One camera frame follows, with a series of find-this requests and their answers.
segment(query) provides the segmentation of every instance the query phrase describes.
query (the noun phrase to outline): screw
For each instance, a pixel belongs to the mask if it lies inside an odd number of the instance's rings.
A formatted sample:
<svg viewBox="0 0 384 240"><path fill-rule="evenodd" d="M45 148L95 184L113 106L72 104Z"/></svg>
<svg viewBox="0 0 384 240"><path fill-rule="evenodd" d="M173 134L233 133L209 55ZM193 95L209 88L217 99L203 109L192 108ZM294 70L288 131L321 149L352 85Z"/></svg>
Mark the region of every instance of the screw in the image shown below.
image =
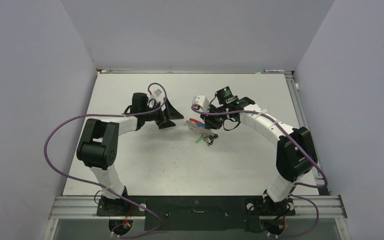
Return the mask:
<svg viewBox="0 0 384 240"><path fill-rule="evenodd" d="M147 207L147 205L146 205L145 203L141 203L140 205L141 205L142 207L144 207L144 208ZM139 207L139 211L143 212L143 211L145 211L145 209Z"/></svg>

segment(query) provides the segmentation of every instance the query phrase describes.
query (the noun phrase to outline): red wire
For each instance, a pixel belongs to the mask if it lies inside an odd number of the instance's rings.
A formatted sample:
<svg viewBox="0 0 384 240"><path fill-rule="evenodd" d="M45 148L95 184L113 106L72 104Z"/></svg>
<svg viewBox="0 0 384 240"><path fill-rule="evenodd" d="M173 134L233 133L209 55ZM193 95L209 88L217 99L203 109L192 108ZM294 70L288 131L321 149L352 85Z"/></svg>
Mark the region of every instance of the red wire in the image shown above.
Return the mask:
<svg viewBox="0 0 384 240"><path fill-rule="evenodd" d="M196 120L196 119L194 119L194 118L189 118L189 120L190 120L191 122L196 123L196 124L204 124L202 121Z"/></svg>
<svg viewBox="0 0 384 240"><path fill-rule="evenodd" d="M285 221L285 219L286 219L286 214L283 215L283 219L282 219L282 221L279 223L279 225L282 225L282 223Z"/></svg>

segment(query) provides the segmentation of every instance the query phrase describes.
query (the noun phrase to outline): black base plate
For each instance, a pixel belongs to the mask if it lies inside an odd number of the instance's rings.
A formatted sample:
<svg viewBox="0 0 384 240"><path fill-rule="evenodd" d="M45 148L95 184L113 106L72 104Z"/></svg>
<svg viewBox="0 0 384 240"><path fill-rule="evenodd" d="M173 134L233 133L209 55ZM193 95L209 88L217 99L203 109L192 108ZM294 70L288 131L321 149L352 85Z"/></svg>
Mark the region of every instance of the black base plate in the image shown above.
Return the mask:
<svg viewBox="0 0 384 240"><path fill-rule="evenodd" d="M261 205L263 197L258 196L129 196L129 199L138 203L146 204L146 207L164 220L164 224L158 230L161 231L224 231L229 229L247 229L248 214L259 225L259 216L273 216L269 211L260 208L251 213L246 205L253 203ZM100 207L96 211L97 216L112 217L119 216L110 209ZM153 229L160 225L157 218L145 211L134 207L129 216L145 216L145 230ZM295 215L295 211L287 213L288 216Z"/></svg>

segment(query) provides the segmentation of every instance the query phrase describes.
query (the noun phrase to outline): cable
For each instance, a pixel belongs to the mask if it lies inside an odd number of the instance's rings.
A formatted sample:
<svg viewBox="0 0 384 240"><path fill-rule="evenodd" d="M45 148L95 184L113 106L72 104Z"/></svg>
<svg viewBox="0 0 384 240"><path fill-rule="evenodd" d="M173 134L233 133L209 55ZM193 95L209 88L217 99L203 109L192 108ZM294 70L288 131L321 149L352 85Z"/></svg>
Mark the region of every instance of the cable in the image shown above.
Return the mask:
<svg viewBox="0 0 384 240"><path fill-rule="evenodd" d="M269 236L276 237L276 238L295 238L295 237L301 237L301 236L304 236L304 235L308 234L309 232L311 232L317 226L317 224L319 223L319 209L317 208L317 205L313 201L311 201L310 199L305 198L303 196L297 196L297 195L293 195L293 194L291 194L291 196L294 197L294 198L297 198L297 199L305 200L305 201L311 203L315 207L316 217L315 217L314 224L309 229L307 229L307 230L305 230L305 231L303 231L301 233L290 234L290 235L274 235L274 234L271 234L271 233L267 232Z"/></svg>
<svg viewBox="0 0 384 240"><path fill-rule="evenodd" d="M213 103L213 101L215 100L217 98L217 94L214 94L214 98L209 102L209 105L208 105L208 107L210 107L211 106L211 104Z"/></svg>
<svg viewBox="0 0 384 240"><path fill-rule="evenodd" d="M155 105L157 105L157 100L155 100L155 98L152 98L152 99L150 99L150 100L148 101L148 107L149 107L149 105L150 105L150 103L151 103L152 100L153 100L152 108L154 108Z"/></svg>
<svg viewBox="0 0 384 240"><path fill-rule="evenodd" d="M96 204L98 204L98 205L99 205L99 202L97 202L97 195L98 195L99 192L102 192L102 190L97 191L97 192L95 193L95 196L93 196L93 201L94 201Z"/></svg>
<svg viewBox="0 0 384 240"><path fill-rule="evenodd" d="M162 101L162 104L155 108L155 109L152 109L150 111L146 111L146 112L139 112L139 113L129 113L129 114L125 114L125 115L117 115L117 114L84 114L84 115L78 115L78 116L75 116L75 117L72 117L64 122L62 122L60 125L58 125L54 130L52 130L49 134L49 136L46 138L46 141L45 141L45 144L43 146L43 155L45 157L45 160L46 160L46 163L49 165L50 168L52 168L55 172L57 172L58 174L66 177L66 178L69 178L69 179L73 179L73 180L76 180L76 181L79 181L79 182L83 182L83 183L87 183L87 184L92 184L92 185L95 185L95 186L98 186L98 187L101 187L103 189L106 189L108 192L110 192L111 194L113 194L114 196L138 207L138 208L141 208L145 211L147 211L148 213L150 213L151 215L155 216L158 221L160 222L160 225L159 226L156 226L148 231L145 231L145 232L142 232L142 233L139 233L139 234L136 234L136 235L133 235L133 236L120 236L120 238L136 238L136 237L140 237L140 236L143 236L145 234L148 234L148 233L151 233L157 229L159 229L164 221L161 219L160 216L158 216L155 212L149 210L148 208L144 207L144 206L141 206L140 204L122 196L121 194L118 194L116 193L115 191L113 191L111 188L105 186L104 184L101 184L99 182L94 182L94 181L90 181L90 180L86 180L86 179L83 179L83 178L79 178L79 177L75 177L75 176L71 176L61 170L59 170L58 168L56 168L51 160L49 159L49 156L48 156L48 145L49 145L49 141L51 140L52 136L60 129L62 128L64 125L74 121L74 120L77 120L77 119L82 119L82 118L86 118L86 117L112 117L112 118L121 118L121 117L132 117L132 116L141 116L141 115L146 115L146 114L151 114L151 113L154 113L158 110L160 110L166 103L167 101L167 93L166 93L166 89L159 83L156 83L156 82L153 82L151 83L149 86L148 86L148 92L150 92L150 87L153 86L153 85L157 85L159 86L162 91L164 92L164 99Z"/></svg>
<svg viewBox="0 0 384 240"><path fill-rule="evenodd" d="M226 120L230 120L230 119L225 119L224 121L223 121L223 129L226 131L226 132L229 132L229 131L232 131L233 129L235 129L235 128L237 128L237 127L239 127L239 125L241 124L241 122L237 122L237 124L236 124L236 126L234 126L233 128L231 128L231 129L226 129L225 128L225 122L226 122Z"/></svg>
<svg viewBox="0 0 384 240"><path fill-rule="evenodd" d="M132 107L132 105L128 105L126 107L126 109L124 110L123 114L127 114L127 111L129 111L131 107Z"/></svg>
<svg viewBox="0 0 384 240"><path fill-rule="evenodd" d="M314 188L314 189L324 189L328 186L328 179L326 178L326 175L325 173L323 172L323 170L319 167L319 165L317 165L317 163L310 157L310 155L298 144L298 142L296 142L286 131L285 129L283 129L283 127L277 122L275 121L272 117L270 117L269 115L267 114L264 114L264 113L261 113L261 112L256 112L256 111L249 111L249 110L236 110L236 111L227 111L227 112L203 112L203 111L198 111L195 109L195 106L197 106L196 104L192 105L190 108L192 109L192 111L194 111L195 113L197 114L202 114L202 115L206 115L206 116L223 116L223 115L231 115L231 114L257 114L257 115L261 115L263 117L265 117L266 119L270 120L272 123L274 123L274 125L285 135L285 137L287 137L292 143L293 145L295 145L296 148L298 148L298 150L304 155L304 157L311 163L311 165L313 165L315 167L315 169L317 169L317 171L320 173L321 177L323 178L324 180L324 185L310 185L310 184L306 184L306 183L301 183L301 182L297 182L295 185L302 185L302 186L305 186L305 187L309 187L309 188Z"/></svg>

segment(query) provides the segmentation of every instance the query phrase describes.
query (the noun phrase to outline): green object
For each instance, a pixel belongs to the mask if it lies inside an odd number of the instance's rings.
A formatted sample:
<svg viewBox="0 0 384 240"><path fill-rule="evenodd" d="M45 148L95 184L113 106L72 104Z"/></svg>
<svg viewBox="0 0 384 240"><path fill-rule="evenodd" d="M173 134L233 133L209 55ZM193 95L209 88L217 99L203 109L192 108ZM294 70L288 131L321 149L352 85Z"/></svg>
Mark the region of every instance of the green object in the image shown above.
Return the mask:
<svg viewBox="0 0 384 240"><path fill-rule="evenodd" d="M195 141L195 143L197 144L197 143L201 142L202 139L203 139L203 136L199 136L198 139Z"/></svg>

